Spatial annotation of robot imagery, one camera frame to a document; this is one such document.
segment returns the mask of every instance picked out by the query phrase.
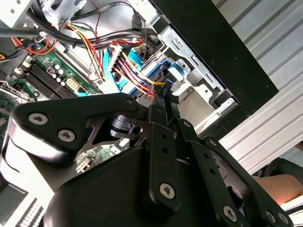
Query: black wire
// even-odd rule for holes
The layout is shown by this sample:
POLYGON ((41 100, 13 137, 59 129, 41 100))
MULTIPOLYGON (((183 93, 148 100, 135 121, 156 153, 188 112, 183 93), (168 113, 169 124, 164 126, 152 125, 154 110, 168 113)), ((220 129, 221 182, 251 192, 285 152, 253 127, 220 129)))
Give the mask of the black wire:
MULTIPOLYGON (((59 32, 57 29, 55 29, 54 27, 50 26, 49 23, 46 24, 44 22, 42 22, 40 19, 38 19, 34 13, 32 12, 31 9, 29 9, 27 11, 27 15, 39 26, 39 28, 46 32, 47 34, 49 34, 50 36, 54 37, 55 39, 57 39, 59 42, 64 43, 64 44, 68 44, 68 45, 75 45, 75 46, 79 46, 82 48, 85 48, 85 44, 83 43, 83 41, 81 39, 74 39, 68 35, 65 35, 61 32, 59 32)), ((123 31, 118 31, 118 32, 112 32, 110 34, 107 35, 103 35, 97 38, 97 50, 103 49, 104 46, 108 46, 111 42, 108 42, 109 40, 113 41, 116 39, 131 39, 128 36, 137 36, 140 38, 143 38, 143 34, 141 32, 138 31, 134 31, 132 29, 127 29, 127 30, 123 30, 123 31)), ((96 39, 89 39, 89 41, 92 44, 96 43, 96 39)))
POLYGON ((74 16, 73 18, 71 18, 71 21, 74 21, 74 20, 79 20, 79 19, 84 19, 84 18, 87 18, 87 17, 91 17, 95 14, 100 14, 108 9, 111 9, 113 7, 116 7, 116 6, 128 6, 130 8, 133 9, 133 11, 135 12, 134 8, 126 3, 126 2, 123 2, 123 1, 116 1, 116 2, 112 2, 112 3, 109 3, 107 4, 106 6, 103 6, 103 7, 100 7, 98 9, 95 9, 91 12, 88 12, 88 13, 84 13, 84 14, 81 14, 81 15, 78 15, 78 16, 74 16))
MULTIPOLYGON (((36 44, 36 42, 30 42, 28 44, 28 47, 32 47, 35 44, 36 44)), ((14 59, 20 57, 23 53, 25 53, 23 50, 16 51, 16 52, 12 53, 11 55, 8 55, 5 59, 0 60, 0 63, 4 63, 4 62, 10 61, 10 60, 14 60, 14 59)))

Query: skin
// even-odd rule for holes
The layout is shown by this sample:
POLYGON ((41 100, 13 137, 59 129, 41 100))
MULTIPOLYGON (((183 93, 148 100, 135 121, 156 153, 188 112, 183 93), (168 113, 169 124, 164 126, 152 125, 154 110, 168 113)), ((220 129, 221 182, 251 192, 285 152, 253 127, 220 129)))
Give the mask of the skin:
POLYGON ((303 195, 303 186, 291 175, 262 177, 256 181, 279 205, 303 195))

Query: red wire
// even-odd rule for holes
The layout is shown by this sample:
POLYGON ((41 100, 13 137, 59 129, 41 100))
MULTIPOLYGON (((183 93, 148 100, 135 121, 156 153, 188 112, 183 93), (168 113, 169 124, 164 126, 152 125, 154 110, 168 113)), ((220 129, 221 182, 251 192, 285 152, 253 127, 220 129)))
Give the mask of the red wire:
MULTIPOLYGON (((22 42, 21 42, 18 38, 14 37, 14 38, 12 38, 12 41, 13 41, 13 43, 15 44, 15 46, 17 46, 17 47, 18 47, 18 46, 22 46, 22 42)), ((29 51, 29 52, 32 53, 32 54, 44 55, 44 54, 48 54, 49 52, 51 52, 51 51, 54 49, 54 47, 56 46, 56 43, 57 43, 57 40, 54 40, 53 45, 50 47, 50 49, 49 49, 48 51, 46 51, 46 52, 41 52, 41 51, 46 50, 47 46, 49 45, 49 39, 47 38, 47 39, 46 39, 46 44, 47 44, 47 45, 45 46, 44 49, 40 50, 39 52, 35 52, 35 51, 33 51, 33 50, 29 49, 29 48, 26 48, 26 50, 29 51)))
POLYGON ((91 42, 86 37, 84 37, 84 38, 85 38, 85 41, 89 44, 89 47, 91 48, 91 50, 92 50, 92 52, 93 52, 93 54, 94 54, 94 56, 95 56, 95 58, 96 58, 96 60, 98 62, 98 65, 102 69, 102 72, 103 72, 103 75, 104 75, 104 69, 103 69, 102 63, 101 63, 101 60, 100 60, 100 58, 98 57, 98 55, 96 53, 95 48, 93 47, 93 45, 91 44, 91 42))
POLYGON ((124 62, 123 62, 122 60, 119 59, 118 62, 122 65, 122 67, 123 67, 126 71, 129 72, 129 75, 132 76, 132 78, 137 82, 137 84, 138 84, 139 86, 141 86, 142 88, 144 88, 146 91, 149 91, 149 90, 150 90, 148 87, 146 87, 146 86, 144 86, 143 84, 141 84, 141 82, 140 82, 136 77, 133 76, 131 70, 124 64, 124 62))

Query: wire bundle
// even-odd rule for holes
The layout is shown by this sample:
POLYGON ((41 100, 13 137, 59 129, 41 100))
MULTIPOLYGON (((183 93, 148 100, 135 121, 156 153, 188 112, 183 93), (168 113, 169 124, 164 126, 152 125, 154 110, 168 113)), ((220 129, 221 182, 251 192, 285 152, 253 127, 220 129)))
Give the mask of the wire bundle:
POLYGON ((128 82, 132 83, 142 93, 152 96, 153 85, 164 85, 164 83, 155 82, 143 75, 135 66, 134 63, 128 58, 125 52, 122 52, 122 56, 117 60, 114 71, 123 78, 126 78, 128 82))
MULTIPOLYGON (((106 10, 108 7, 102 7, 98 8, 96 10, 97 13, 100 13, 99 9, 106 10)), ((92 15, 95 15, 97 13, 91 13, 85 17, 90 17, 92 15)), ((68 44, 72 46, 78 46, 81 48, 86 48, 85 43, 81 39, 74 39, 73 37, 70 37, 68 35, 65 35, 58 31, 56 28, 54 28, 52 25, 49 24, 49 22, 46 20, 42 10, 41 5, 39 1, 34 1, 32 7, 27 11, 27 15, 39 26, 39 28, 44 31, 45 33, 49 34, 51 37, 54 37, 59 42, 63 44, 68 44)), ((82 17, 75 17, 72 18, 72 21, 80 19, 82 17)), ((123 31, 118 32, 112 32, 107 35, 98 36, 93 39, 89 39, 92 45, 95 46, 96 50, 102 50, 106 49, 113 41, 117 39, 123 39, 127 41, 131 41, 134 37, 136 38, 144 38, 145 32, 144 31, 137 31, 134 29, 127 29, 123 31)))
MULTIPOLYGON (((23 47, 22 41, 19 38, 12 37, 11 39, 12 39, 14 45, 17 48, 23 47)), ((49 49, 47 49, 49 43, 50 43, 50 41, 49 41, 49 38, 47 37, 46 38, 46 45, 45 45, 45 47, 43 49, 41 49, 41 50, 33 50, 33 49, 30 49, 29 47, 27 47, 27 48, 24 49, 24 51, 28 51, 31 54, 36 54, 36 55, 45 55, 45 54, 48 54, 49 52, 51 52, 54 49, 54 47, 56 46, 57 40, 54 40, 52 46, 49 49)))
POLYGON ((74 25, 70 24, 70 25, 66 25, 66 28, 76 32, 77 35, 81 38, 81 40, 83 41, 83 43, 86 46, 86 50, 89 54, 89 58, 92 62, 92 65, 95 69, 96 74, 98 75, 98 77, 101 80, 104 81, 104 70, 103 70, 103 66, 102 66, 102 63, 101 63, 101 59, 96 53, 96 48, 91 44, 89 39, 86 38, 86 36, 81 31, 79 31, 77 26, 74 26, 74 25))

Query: metal frame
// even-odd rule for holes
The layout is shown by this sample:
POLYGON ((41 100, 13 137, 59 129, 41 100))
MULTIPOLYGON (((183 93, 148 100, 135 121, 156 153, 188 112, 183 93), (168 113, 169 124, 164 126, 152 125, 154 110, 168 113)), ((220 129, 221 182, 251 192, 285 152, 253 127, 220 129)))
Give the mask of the metal frame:
POLYGON ((0 20, 8 27, 15 27, 23 19, 33 0, 0 0, 0 20))
POLYGON ((153 2, 249 115, 278 93, 211 0, 153 2))
POLYGON ((250 173, 303 140, 303 74, 220 140, 250 173))

